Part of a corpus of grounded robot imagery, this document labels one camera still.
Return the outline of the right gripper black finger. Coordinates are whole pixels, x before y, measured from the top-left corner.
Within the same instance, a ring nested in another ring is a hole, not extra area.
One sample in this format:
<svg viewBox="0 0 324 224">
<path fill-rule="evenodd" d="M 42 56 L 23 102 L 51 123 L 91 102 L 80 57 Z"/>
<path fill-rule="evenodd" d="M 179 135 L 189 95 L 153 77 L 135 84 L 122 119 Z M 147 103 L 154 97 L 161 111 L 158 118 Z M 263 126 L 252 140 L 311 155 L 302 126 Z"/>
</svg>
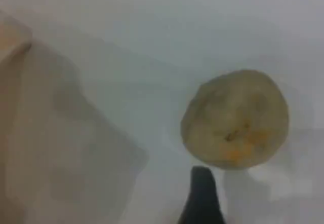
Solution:
<svg viewBox="0 0 324 224">
<path fill-rule="evenodd" d="M 208 167 L 192 167 L 190 190 L 178 223 L 225 224 L 215 179 Z"/>
</svg>

